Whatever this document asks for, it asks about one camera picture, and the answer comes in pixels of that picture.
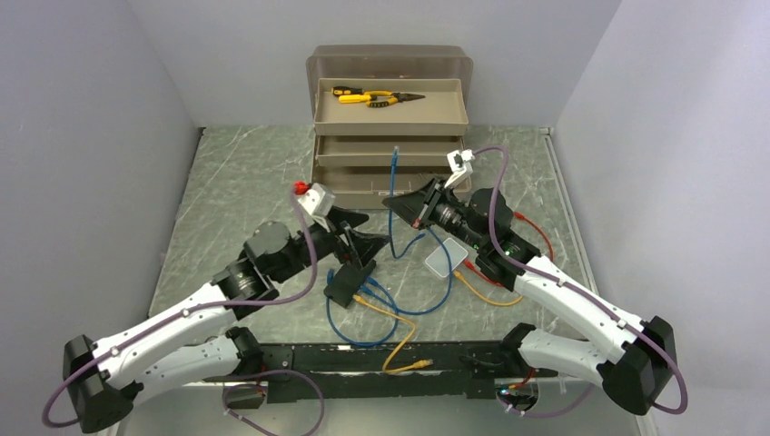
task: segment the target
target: gray wall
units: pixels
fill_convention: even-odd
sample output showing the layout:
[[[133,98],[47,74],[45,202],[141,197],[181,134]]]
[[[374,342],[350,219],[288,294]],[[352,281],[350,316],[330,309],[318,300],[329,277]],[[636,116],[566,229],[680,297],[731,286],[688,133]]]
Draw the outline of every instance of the gray wall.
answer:
[[[459,45],[474,124],[553,125],[620,0],[129,0],[198,125],[309,124],[316,45]]]
[[[770,434],[768,22],[762,0],[625,0],[557,125],[600,291],[676,329],[691,403],[664,435]]]
[[[0,434],[62,434],[64,343],[146,315],[197,132],[124,0],[4,1],[0,42]]]

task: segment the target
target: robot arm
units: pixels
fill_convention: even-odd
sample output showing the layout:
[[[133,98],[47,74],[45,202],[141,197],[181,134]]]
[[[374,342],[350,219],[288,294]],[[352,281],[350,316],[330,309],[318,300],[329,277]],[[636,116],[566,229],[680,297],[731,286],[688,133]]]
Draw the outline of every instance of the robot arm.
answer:
[[[595,296],[594,304],[562,284],[577,282],[568,277],[540,251],[510,229],[513,211],[498,193],[494,216],[495,233],[506,255],[519,263],[554,276],[554,282],[508,262],[491,242],[489,205],[493,190],[479,189],[467,202],[452,192],[449,181],[463,178],[471,156],[448,154],[457,170],[447,181],[434,178],[412,193],[383,201],[402,220],[416,229],[437,225],[477,252],[476,265],[490,280],[501,283],[551,310],[586,338],[587,342],[561,338],[520,323],[501,342],[500,350],[509,368],[526,373],[528,368],[547,368],[592,382],[619,406],[635,414],[646,413],[672,376],[672,370],[649,346],[626,329],[635,328],[653,340],[676,361],[671,326],[655,317],[649,322]],[[588,292],[583,286],[578,287]],[[602,305],[619,322],[597,307]]]
[[[330,288],[358,290],[368,275],[361,271],[370,273],[372,258],[389,238],[354,231],[368,215],[332,206],[333,193],[321,185],[306,188],[298,203],[316,221],[308,230],[317,258],[334,254],[343,267],[362,276],[361,282],[333,283]],[[92,365],[66,388],[82,431],[110,427],[135,405],[188,382],[261,372],[266,361],[248,329],[232,328],[201,345],[186,344],[260,310],[237,302],[276,299],[279,292],[272,282],[284,282],[310,264],[304,233],[292,236],[285,225],[267,222],[244,243],[236,261],[185,300],[125,332],[97,341],[84,335],[69,341],[64,378]]]

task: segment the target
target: marble tabletop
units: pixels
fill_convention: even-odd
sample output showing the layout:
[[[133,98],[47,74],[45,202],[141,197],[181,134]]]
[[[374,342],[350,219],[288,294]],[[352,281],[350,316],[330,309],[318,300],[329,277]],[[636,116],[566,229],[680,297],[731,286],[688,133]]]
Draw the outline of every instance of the marble tabletop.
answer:
[[[150,315],[167,309],[198,290],[238,255],[253,230],[268,220],[299,228],[291,213],[288,190],[297,180],[309,180],[314,132],[311,125],[261,125],[205,129],[190,171],[190,178],[173,229]],[[558,188],[558,176],[545,141],[537,127],[471,126],[465,135],[467,148],[502,144],[510,150],[509,168],[501,186],[509,207],[524,213],[550,238],[555,264],[578,282],[587,285],[576,235]],[[491,186],[499,169],[493,152],[474,162],[473,189]],[[358,230],[387,233],[387,213],[365,211],[370,220]],[[547,253],[542,237],[528,224],[514,220],[514,230]],[[415,235],[407,224],[394,218],[394,241],[401,250]],[[443,240],[447,235],[437,228]],[[447,281],[424,265],[438,246],[427,235],[400,260],[384,248],[376,257],[372,275],[393,294],[399,307],[420,311],[444,296]],[[339,268],[329,256],[319,262],[319,275],[311,292],[291,304],[264,308],[240,321],[260,342],[341,342],[326,318],[326,272]],[[508,301],[517,295],[495,288],[460,266],[464,275],[489,298]],[[281,297],[301,291],[310,278],[306,270],[277,284]],[[342,332],[355,341],[376,341],[391,328],[393,320],[352,304],[343,309],[331,305]],[[455,281],[446,303],[435,312],[412,317],[418,323],[416,341],[500,340],[518,322],[528,322],[549,332],[580,337],[571,327],[539,304],[524,299],[512,307],[484,303],[464,284]],[[392,338],[399,341],[406,327]]]

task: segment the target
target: wire cutter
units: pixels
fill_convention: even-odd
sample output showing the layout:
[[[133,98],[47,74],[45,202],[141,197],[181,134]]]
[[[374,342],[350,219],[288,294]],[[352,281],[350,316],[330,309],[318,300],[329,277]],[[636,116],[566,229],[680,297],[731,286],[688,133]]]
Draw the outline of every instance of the wire cutter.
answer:
[[[340,103],[366,103],[368,107],[386,107],[391,104],[425,98],[425,95],[421,94],[393,93],[391,91],[363,91],[360,88],[349,88],[347,86],[335,86],[331,91],[340,98]],[[377,97],[389,98],[384,101],[378,101]]]

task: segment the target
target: toolbox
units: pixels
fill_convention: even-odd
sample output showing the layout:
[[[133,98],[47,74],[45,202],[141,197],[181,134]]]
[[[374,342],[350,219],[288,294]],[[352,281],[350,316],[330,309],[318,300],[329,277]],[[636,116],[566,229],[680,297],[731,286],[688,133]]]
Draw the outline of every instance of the toolbox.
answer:
[[[332,189],[339,207],[384,209],[397,146],[394,194],[417,190],[434,176],[449,176],[447,153],[464,148],[472,68],[456,46],[318,46],[307,60],[316,134],[311,181]],[[390,91],[394,97],[418,98],[390,105],[379,102],[396,99],[361,99],[387,107],[343,104],[333,92],[340,86],[357,90],[354,94]],[[470,179],[455,188],[457,194],[469,191]]]

